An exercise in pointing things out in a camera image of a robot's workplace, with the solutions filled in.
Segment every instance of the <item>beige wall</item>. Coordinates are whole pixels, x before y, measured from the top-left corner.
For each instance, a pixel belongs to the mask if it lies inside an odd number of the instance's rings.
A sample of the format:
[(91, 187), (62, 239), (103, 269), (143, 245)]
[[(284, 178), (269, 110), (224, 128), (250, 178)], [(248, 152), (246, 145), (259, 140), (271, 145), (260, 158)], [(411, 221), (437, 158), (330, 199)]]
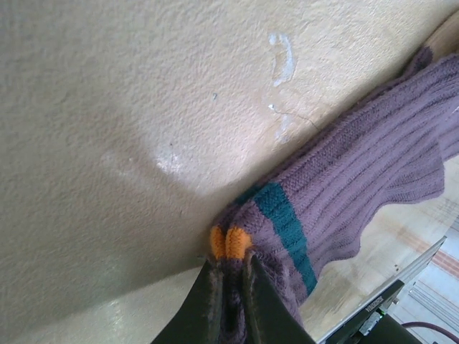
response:
[(458, 4), (3, 1), (0, 341), (198, 265), (217, 212)]

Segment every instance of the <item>knitted fabric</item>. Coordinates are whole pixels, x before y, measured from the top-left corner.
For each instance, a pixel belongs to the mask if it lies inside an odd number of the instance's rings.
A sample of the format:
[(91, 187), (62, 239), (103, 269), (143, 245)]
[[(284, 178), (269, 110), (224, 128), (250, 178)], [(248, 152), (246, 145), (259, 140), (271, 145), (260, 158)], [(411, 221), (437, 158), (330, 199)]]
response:
[(381, 206), (443, 192), (443, 162), (459, 153), (459, 56), (451, 54), (458, 46), (438, 43), (445, 34), (432, 37), (401, 77), (340, 115), (217, 218), (212, 250), (224, 271), (221, 343), (246, 336), (243, 263), (234, 245), (260, 258), (301, 323), (298, 306), (323, 267), (357, 254), (361, 232)]

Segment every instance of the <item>ribbed knit texture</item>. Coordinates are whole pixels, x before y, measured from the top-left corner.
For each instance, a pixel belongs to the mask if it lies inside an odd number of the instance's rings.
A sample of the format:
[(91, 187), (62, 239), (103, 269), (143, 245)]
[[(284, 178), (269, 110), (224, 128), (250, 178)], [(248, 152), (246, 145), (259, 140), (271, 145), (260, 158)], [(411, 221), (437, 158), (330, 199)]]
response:
[[(325, 264), (357, 254), (385, 204), (439, 196), (443, 162), (459, 153), (459, 56), (423, 47), (398, 79), (340, 115), (216, 220), (251, 236), (285, 306), (298, 306)], [(224, 259), (222, 343), (243, 343), (240, 259)]]

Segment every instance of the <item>floor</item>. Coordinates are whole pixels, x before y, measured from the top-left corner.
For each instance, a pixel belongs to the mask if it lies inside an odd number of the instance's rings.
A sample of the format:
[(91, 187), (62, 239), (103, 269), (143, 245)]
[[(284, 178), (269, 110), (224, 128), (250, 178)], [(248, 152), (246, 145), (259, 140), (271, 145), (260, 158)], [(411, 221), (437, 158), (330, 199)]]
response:
[[(390, 312), (399, 323), (423, 321), (459, 336), (459, 217), (446, 236), (441, 250)], [(428, 329), (415, 328), (411, 332), (423, 344), (453, 343)]]

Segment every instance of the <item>cable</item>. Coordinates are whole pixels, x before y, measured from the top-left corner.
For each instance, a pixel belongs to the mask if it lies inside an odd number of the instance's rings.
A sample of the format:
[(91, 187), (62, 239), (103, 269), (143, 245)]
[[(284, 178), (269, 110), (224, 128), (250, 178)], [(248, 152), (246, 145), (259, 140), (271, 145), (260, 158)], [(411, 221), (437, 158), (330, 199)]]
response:
[(422, 322), (422, 321), (414, 321), (414, 322), (406, 322), (402, 324), (404, 328), (429, 328), (431, 330), (437, 331), (442, 335), (450, 338), (454, 343), (459, 344), (459, 338), (453, 335), (450, 331), (441, 328), (440, 326), (433, 325), (429, 322)]

